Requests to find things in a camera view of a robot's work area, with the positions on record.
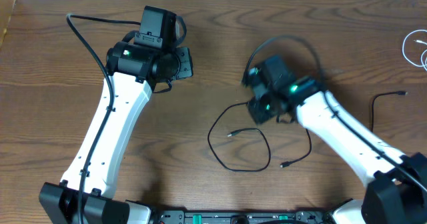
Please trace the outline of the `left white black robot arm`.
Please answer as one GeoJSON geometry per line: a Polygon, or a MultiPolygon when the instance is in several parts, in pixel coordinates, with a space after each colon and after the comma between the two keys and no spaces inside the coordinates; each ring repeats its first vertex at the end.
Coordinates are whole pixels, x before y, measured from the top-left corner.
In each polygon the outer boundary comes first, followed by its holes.
{"type": "Polygon", "coordinates": [[[99,62],[103,91],[85,139],[58,184],[45,183],[39,202],[53,223],[155,223],[153,209],[116,201],[123,154],[135,123],[156,85],[193,75],[183,41],[183,18],[147,6],[134,30],[99,62]]]}

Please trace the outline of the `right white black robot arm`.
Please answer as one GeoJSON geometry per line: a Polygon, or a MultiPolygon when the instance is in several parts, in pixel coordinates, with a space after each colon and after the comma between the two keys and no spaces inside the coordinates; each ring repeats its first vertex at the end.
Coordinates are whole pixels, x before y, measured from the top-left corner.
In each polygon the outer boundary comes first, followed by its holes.
{"type": "Polygon", "coordinates": [[[326,222],[426,222],[426,156],[409,157],[381,140],[319,81],[298,79],[278,56],[246,68],[242,83],[254,93],[248,109],[256,123],[290,114],[328,144],[365,186],[362,200],[341,204],[325,216],[326,222]]]}

